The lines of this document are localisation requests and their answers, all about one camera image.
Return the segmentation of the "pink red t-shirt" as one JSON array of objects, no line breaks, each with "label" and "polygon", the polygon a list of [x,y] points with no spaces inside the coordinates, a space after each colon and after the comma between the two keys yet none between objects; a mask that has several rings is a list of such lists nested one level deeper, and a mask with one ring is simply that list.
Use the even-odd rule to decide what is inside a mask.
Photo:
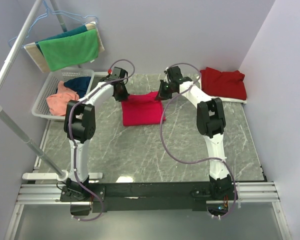
[{"label": "pink red t-shirt", "polygon": [[163,104],[156,100],[157,91],[147,94],[131,94],[121,102],[122,124],[125,127],[159,125],[164,111]]}]

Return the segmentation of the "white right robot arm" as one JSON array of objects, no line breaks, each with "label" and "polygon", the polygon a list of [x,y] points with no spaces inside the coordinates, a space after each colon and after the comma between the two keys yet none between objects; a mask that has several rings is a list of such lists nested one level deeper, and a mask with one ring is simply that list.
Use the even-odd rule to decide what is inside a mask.
[{"label": "white right robot arm", "polygon": [[234,177],[226,163],[224,150],[226,118],[223,102],[218,97],[213,98],[207,95],[197,86],[197,82],[202,77],[200,72],[198,72],[198,78],[192,80],[190,77],[183,76],[179,65],[174,64],[167,67],[164,74],[165,78],[160,80],[159,91],[155,99],[169,100],[167,103],[169,106],[182,96],[196,108],[196,128],[204,138],[208,157],[190,162],[177,159],[169,152],[163,138],[163,119],[166,110],[163,110],[159,123],[163,148],[172,159],[182,164],[194,165],[209,162],[209,195],[216,200],[223,200],[235,190]]}]

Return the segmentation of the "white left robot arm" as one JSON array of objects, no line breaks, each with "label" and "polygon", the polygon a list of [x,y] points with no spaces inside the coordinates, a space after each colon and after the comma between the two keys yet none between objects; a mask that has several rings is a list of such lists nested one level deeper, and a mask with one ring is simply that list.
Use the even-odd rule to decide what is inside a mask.
[{"label": "white left robot arm", "polygon": [[114,67],[85,97],[67,104],[64,132],[70,143],[71,165],[63,191],[78,201],[84,201],[91,195],[88,150],[96,131],[96,110],[111,97],[118,102],[127,100],[129,94],[125,83],[128,78],[126,70]]}]

